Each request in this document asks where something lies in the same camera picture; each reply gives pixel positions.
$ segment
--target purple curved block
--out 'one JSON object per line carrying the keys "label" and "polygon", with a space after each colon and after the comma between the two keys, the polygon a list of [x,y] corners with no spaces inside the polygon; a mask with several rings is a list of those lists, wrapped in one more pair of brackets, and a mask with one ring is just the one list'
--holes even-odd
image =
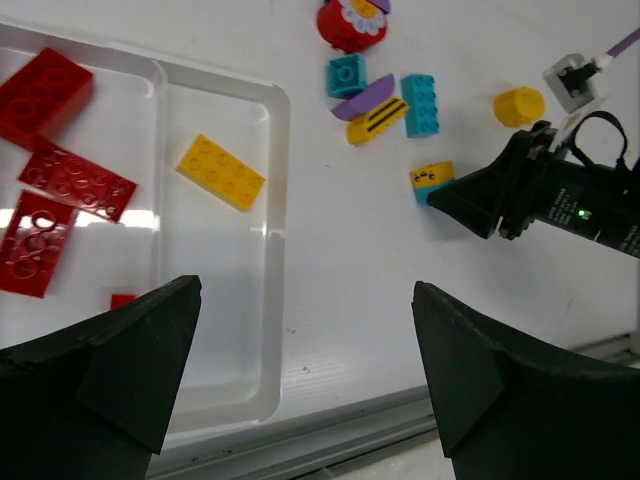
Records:
{"label": "purple curved block", "polygon": [[385,15],[391,13],[391,1],[390,0],[369,0],[376,7],[384,12]]}
{"label": "purple curved block", "polygon": [[350,122],[360,115],[365,115],[385,100],[391,98],[395,90],[396,79],[393,73],[379,78],[355,97],[345,100],[331,110],[337,118]]}

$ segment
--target teal 2x4 block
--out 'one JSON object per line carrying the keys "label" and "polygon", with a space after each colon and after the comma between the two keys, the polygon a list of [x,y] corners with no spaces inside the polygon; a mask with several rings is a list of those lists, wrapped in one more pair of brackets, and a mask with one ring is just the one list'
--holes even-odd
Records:
{"label": "teal 2x4 block", "polygon": [[448,182],[444,182],[444,183],[441,183],[440,185],[435,185],[433,187],[414,188],[413,193],[415,193],[416,195],[416,201],[422,205],[427,205],[427,197],[431,192],[435,192],[436,190],[439,190],[445,185],[449,185],[454,181],[455,180],[449,180]]}
{"label": "teal 2x4 block", "polygon": [[402,97],[409,105],[404,117],[407,137],[428,137],[440,132],[435,80],[431,75],[409,75],[400,82]]}
{"label": "teal 2x4 block", "polygon": [[367,64],[360,53],[329,61],[327,95],[333,98],[351,98],[365,88],[367,88]]}

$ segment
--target yellow brick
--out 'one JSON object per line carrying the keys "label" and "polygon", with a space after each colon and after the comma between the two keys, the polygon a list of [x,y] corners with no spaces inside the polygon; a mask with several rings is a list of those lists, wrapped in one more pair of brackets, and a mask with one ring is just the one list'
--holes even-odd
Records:
{"label": "yellow brick", "polygon": [[371,141],[396,120],[407,114],[409,106],[398,97],[391,97],[366,115],[354,118],[347,127],[347,139],[352,145]]}
{"label": "yellow brick", "polygon": [[176,170],[243,212],[251,208],[265,182],[263,176],[204,135],[198,135]]}
{"label": "yellow brick", "polygon": [[435,187],[454,178],[455,173],[451,160],[427,165],[411,172],[413,188]]}
{"label": "yellow brick", "polygon": [[498,95],[493,101],[493,111],[504,126],[519,128],[542,118],[544,97],[533,88],[516,88]]}

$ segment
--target white tray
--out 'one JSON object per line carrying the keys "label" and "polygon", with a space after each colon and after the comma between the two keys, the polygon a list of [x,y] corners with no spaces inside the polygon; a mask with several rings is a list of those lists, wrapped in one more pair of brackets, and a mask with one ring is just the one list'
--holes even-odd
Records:
{"label": "white tray", "polygon": [[[102,68],[92,68],[99,85],[106,81],[103,79],[113,77],[110,82],[113,94],[104,101],[111,107],[117,102],[121,108],[103,111],[98,108],[99,102],[90,105],[60,143],[128,176],[140,184],[141,192],[148,194],[147,198],[140,193],[135,199],[136,202],[146,199],[145,205],[136,203],[131,207],[137,213],[130,214],[130,226],[136,228],[120,229],[131,232],[129,236],[124,233],[117,236],[113,230],[118,226],[94,222],[93,217],[79,219],[90,223],[91,228],[74,229],[50,290],[59,293],[45,300],[51,305],[45,308],[37,300],[21,298],[21,306],[16,307],[28,305],[37,318],[36,325],[22,326],[24,321],[17,319],[25,316],[7,315],[5,302],[0,301],[2,346],[49,333],[98,313],[104,309],[98,302],[100,295],[104,296],[100,289],[111,284],[143,285],[141,279],[123,276],[122,268],[144,271],[153,285],[183,273],[198,274],[203,283],[202,309],[165,448],[196,432],[207,434],[268,419],[280,402],[290,122],[285,92],[268,82],[113,42],[61,39],[32,27],[1,28],[5,30],[0,29],[0,34],[6,32],[1,35],[4,38],[24,38],[32,45],[30,51],[48,45],[69,53],[81,64],[101,65]],[[128,69],[117,59],[129,62]],[[143,67],[149,70],[146,76],[141,71]],[[145,88],[136,90],[132,85]],[[163,100],[165,125],[162,125]],[[123,150],[117,159],[98,155],[104,143],[96,136],[99,133],[86,130],[89,126],[85,122],[94,128],[111,125],[107,127],[112,135],[109,138],[118,139]],[[164,134],[166,158],[162,156],[163,145],[155,143],[158,139],[164,142]],[[198,134],[208,136],[266,177],[250,212],[237,212],[174,171]],[[129,142],[124,140],[127,138],[135,140],[136,149],[133,145],[129,149]],[[5,145],[2,149],[0,153],[8,149],[15,159],[21,153]],[[136,157],[135,162],[129,160],[132,156]],[[147,174],[138,171],[143,163],[153,171]],[[19,167],[15,172],[3,169],[3,187],[14,188],[11,182],[18,171]],[[160,190],[163,202],[158,208]],[[8,205],[5,197],[3,194],[3,205]],[[78,230],[84,236],[95,231],[96,238],[82,238],[76,235]],[[92,271],[84,262],[91,259],[98,244],[112,252],[109,264],[102,266],[107,270],[99,278],[82,273]],[[75,292],[74,285],[81,285],[81,291],[97,291],[96,298],[82,300],[86,305],[81,311],[76,311],[75,295],[74,302],[63,301],[70,298],[69,292]],[[54,307],[62,311],[53,311]]]}

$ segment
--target white table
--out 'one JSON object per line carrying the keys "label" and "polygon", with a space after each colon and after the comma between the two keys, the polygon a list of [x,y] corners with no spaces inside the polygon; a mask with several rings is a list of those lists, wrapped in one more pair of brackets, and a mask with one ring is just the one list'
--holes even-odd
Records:
{"label": "white table", "polygon": [[[637,264],[539,223],[514,242],[484,241],[415,205],[408,172],[455,160],[458,175],[492,161],[513,131],[491,101],[519,85],[559,104],[542,71],[562,55],[601,53],[637,27],[636,0],[402,0],[388,38],[366,54],[370,78],[436,78],[442,133],[409,140],[398,125],[371,145],[346,143],[325,96],[336,56],[315,29],[321,1],[0,0],[0,13],[84,30],[247,72],[280,84],[293,106],[279,422],[425,382],[410,303],[425,280],[478,310],[568,346],[635,327]],[[608,74],[616,114],[638,145],[638,51]],[[585,142],[611,162],[614,135]]]}

